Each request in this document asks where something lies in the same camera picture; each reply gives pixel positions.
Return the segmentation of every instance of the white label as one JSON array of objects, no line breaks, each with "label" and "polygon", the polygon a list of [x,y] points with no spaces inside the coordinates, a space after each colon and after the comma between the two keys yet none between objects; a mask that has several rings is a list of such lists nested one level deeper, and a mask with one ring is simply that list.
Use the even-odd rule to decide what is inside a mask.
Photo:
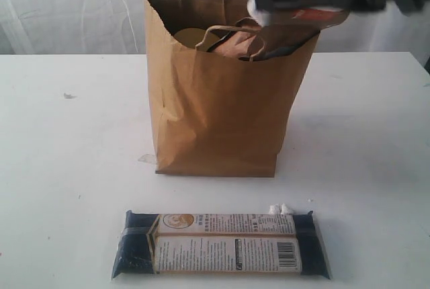
[{"label": "white label", "polygon": [[301,272],[297,239],[159,237],[158,272]]},{"label": "white label", "polygon": [[221,233],[295,235],[290,215],[265,214],[164,214],[159,234]]}]

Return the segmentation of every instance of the white curtain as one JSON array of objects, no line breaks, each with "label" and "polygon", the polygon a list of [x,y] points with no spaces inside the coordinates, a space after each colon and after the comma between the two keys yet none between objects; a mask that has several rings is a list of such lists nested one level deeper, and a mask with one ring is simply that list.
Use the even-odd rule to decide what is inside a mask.
[{"label": "white curtain", "polygon": [[[0,52],[16,54],[144,53],[142,0],[0,0]],[[430,9],[403,16],[394,5],[351,15],[325,30],[319,52],[411,51],[430,55]]]}]

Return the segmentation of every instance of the packaged food bar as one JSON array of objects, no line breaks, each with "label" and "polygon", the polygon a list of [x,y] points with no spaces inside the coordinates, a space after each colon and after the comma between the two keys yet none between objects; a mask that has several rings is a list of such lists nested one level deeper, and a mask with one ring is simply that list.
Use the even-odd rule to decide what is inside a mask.
[{"label": "packaged food bar", "polygon": [[312,212],[126,213],[112,277],[121,273],[295,273],[329,279]]}]

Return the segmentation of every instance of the circular logo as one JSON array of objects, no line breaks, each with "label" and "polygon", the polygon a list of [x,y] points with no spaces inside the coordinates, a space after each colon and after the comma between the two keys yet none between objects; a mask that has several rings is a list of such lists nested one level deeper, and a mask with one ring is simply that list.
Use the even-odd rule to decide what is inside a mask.
[{"label": "circular logo", "polygon": [[163,217],[166,226],[172,229],[184,229],[194,222],[194,216],[191,214],[167,214]]}]

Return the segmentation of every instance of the white tabletop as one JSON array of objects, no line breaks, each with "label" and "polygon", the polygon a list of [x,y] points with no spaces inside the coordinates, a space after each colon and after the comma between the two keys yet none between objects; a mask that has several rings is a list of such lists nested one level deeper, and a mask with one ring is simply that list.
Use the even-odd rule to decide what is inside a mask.
[{"label": "white tabletop", "polygon": [[[0,146],[2,289],[430,283],[430,76],[409,53],[315,54],[273,179],[155,175],[139,161],[153,154],[142,55],[0,56]],[[333,281],[110,280],[127,210],[266,213],[282,202],[316,212]]]}]

